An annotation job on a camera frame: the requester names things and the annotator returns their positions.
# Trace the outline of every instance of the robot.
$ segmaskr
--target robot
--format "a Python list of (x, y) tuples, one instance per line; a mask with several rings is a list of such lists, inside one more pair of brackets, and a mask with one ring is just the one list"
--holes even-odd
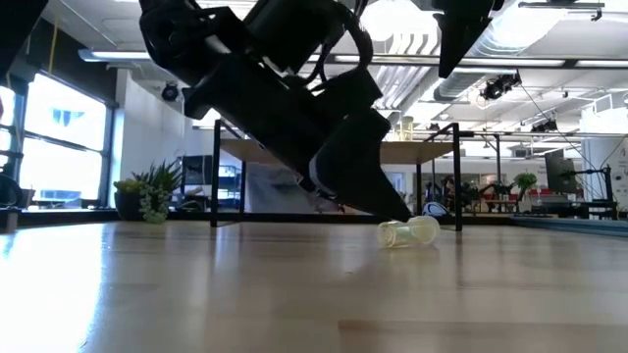
[[(140, 0), (139, 24), (153, 61), (189, 85), (184, 113), (209, 109), (255, 139), (297, 175), (307, 192), (402, 222), (411, 213), (380, 166), (391, 124), (376, 110), (382, 96), (367, 71), (369, 34), (353, 11), (334, 0), (259, 0), (243, 21), (228, 7), (194, 0)], [(441, 76), (447, 76), (490, 23), (503, 0), (434, 0), (443, 32)], [(348, 32), (356, 67), (325, 75), (325, 59)], [(321, 47), (311, 75), (298, 73)], [(319, 76), (322, 83), (311, 87)]]

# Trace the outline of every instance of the fluorescent light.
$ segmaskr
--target fluorescent light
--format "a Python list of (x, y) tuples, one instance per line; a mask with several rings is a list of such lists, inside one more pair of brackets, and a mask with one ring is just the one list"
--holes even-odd
[(460, 65), (463, 66), (506, 66), (506, 67), (561, 67), (564, 60), (557, 59), (502, 59), (502, 58), (463, 58)]
[(337, 55), (334, 57), (339, 63), (359, 63), (359, 55)]
[(580, 60), (576, 67), (628, 68), (628, 60)]
[(516, 69), (495, 69), (495, 68), (455, 68), (453, 70), (459, 74), (495, 74), (495, 75), (515, 75)]
[(526, 2), (519, 3), (519, 8), (526, 9), (567, 9), (567, 10), (596, 10), (602, 9), (606, 6), (603, 2), (590, 2), (590, 3), (549, 3), (549, 2)]
[(91, 52), (98, 59), (150, 60), (147, 52)]

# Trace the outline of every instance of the equipment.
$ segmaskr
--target equipment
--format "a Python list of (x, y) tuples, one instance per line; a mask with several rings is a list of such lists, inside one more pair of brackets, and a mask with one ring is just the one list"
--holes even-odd
[(4, 77), (35, 27), (48, 0), (0, 1), (0, 77)]
[(558, 131), (558, 124), (556, 120), (548, 120), (544, 123), (538, 124), (536, 126), (532, 126), (530, 132), (550, 132), (550, 131)]
[(423, 11), (443, 11), (435, 14), (442, 32), (439, 76), (448, 77), (491, 24), (491, 11), (499, 11), (505, 0), (414, 0)]
[(548, 153), (546, 154), (546, 169), (548, 187), (552, 191), (571, 194), (578, 192), (573, 161)]
[[(373, 47), (357, 18), (362, 6), (352, 13), (333, 0), (260, 0), (243, 22), (228, 7), (201, 9), (192, 0), (141, 0), (140, 6), (153, 61), (190, 86), (183, 89), (188, 117), (202, 119), (214, 108), (295, 171), (306, 191), (410, 218), (380, 167), (391, 126), (371, 109), (382, 93), (367, 71)], [(345, 31), (360, 61), (328, 79), (325, 58)], [(314, 72), (297, 76), (321, 45)], [(316, 76), (322, 83), (310, 91)]]
[(521, 84), (521, 75), (500, 75), (497, 79), (487, 81), (487, 86), (480, 92), (482, 98), (490, 101), (501, 98), (502, 95), (512, 90), (512, 87)]
[(164, 90), (161, 92), (161, 98), (166, 102), (176, 102), (177, 98), (179, 98), (177, 83), (167, 82), (166, 87), (164, 87)]

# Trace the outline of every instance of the security camera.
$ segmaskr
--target security camera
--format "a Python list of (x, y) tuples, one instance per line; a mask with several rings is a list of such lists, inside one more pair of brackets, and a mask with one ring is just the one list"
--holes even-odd
[(161, 97), (166, 102), (175, 102), (179, 98), (179, 88), (175, 82), (167, 82), (166, 87), (161, 92)]

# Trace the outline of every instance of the monitor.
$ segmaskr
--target monitor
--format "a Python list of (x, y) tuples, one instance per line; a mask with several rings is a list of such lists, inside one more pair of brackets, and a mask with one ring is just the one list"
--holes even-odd
[(546, 169), (548, 171), (548, 187), (557, 193), (577, 193), (578, 182), (575, 167), (572, 160), (567, 160), (559, 155), (546, 154)]
[(183, 156), (183, 185), (212, 183), (212, 156)]

